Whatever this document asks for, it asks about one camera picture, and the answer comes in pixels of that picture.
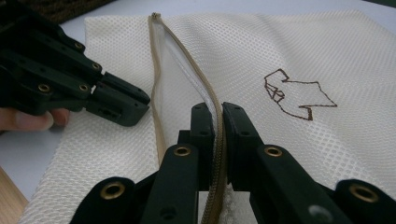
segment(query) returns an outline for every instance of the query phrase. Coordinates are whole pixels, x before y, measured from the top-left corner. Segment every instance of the beige zipper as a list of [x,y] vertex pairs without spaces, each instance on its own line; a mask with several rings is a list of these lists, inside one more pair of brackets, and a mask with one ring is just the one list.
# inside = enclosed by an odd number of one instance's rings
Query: beige zipper
[[[206,76],[199,68],[198,64],[192,58],[186,47],[180,42],[180,40],[175,36],[175,34],[163,23],[161,19],[161,14],[159,13],[152,13],[152,15],[148,18],[148,27],[149,27],[149,35],[150,35],[150,45],[151,45],[151,53],[152,58],[154,61],[154,72],[155,72],[155,81],[154,81],[154,89],[157,85],[157,81],[161,75],[161,67],[159,63],[159,57],[157,54],[157,50],[155,48],[154,43],[154,29],[153,29],[153,22],[156,21],[160,24],[163,29],[172,36],[173,40],[177,43],[180,47],[182,52],[184,53],[185,57],[191,64],[195,74],[200,78],[202,83],[205,86],[206,91],[208,92],[211,101],[215,106],[216,117],[217,117],[217,129],[216,129],[216,141],[215,141],[215,151],[214,151],[214,160],[213,160],[213,167],[212,167],[212,186],[209,189],[209,194],[207,196],[207,201],[205,205],[204,215],[202,217],[201,223],[218,223],[219,222],[219,215],[222,210],[223,204],[223,194],[225,190],[225,183],[226,183],[226,147],[225,147],[225,136],[223,133],[223,120],[222,120],[222,112],[221,106],[216,96],[212,86],[210,85],[209,81],[207,80]],[[156,112],[155,107],[153,107],[154,117],[158,115]]]

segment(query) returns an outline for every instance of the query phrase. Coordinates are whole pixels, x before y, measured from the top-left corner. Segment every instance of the mesh laundry bag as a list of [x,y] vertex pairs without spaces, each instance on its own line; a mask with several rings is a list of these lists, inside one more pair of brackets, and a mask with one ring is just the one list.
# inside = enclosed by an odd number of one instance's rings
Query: mesh laundry bag
[[[286,148],[324,186],[358,178],[396,197],[395,35],[357,11],[196,14],[164,22],[219,101],[244,107],[264,143]],[[166,34],[156,37],[163,42],[157,43],[162,75],[153,102],[169,147],[178,130],[189,129],[191,107],[213,102]],[[147,18],[87,19],[87,54],[151,92]],[[139,181],[156,171],[161,152],[152,115],[150,110],[138,125],[123,128],[73,114],[21,223],[67,223],[100,180],[117,175]],[[227,188],[220,222],[256,222],[247,193]]]

